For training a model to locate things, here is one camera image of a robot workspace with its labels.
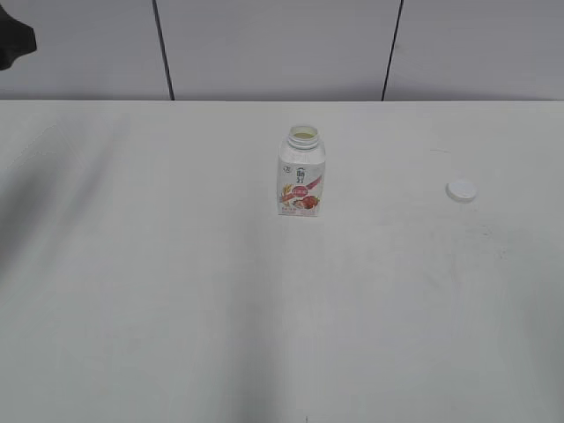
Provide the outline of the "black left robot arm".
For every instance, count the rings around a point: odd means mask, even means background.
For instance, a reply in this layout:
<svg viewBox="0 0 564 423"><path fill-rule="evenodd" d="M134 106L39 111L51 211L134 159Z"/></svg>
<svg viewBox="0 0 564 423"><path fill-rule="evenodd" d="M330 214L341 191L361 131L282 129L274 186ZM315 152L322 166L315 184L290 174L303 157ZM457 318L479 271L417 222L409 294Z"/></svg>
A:
<svg viewBox="0 0 564 423"><path fill-rule="evenodd" d="M10 69L21 56L37 50L34 29L13 18L0 6L0 71Z"/></svg>

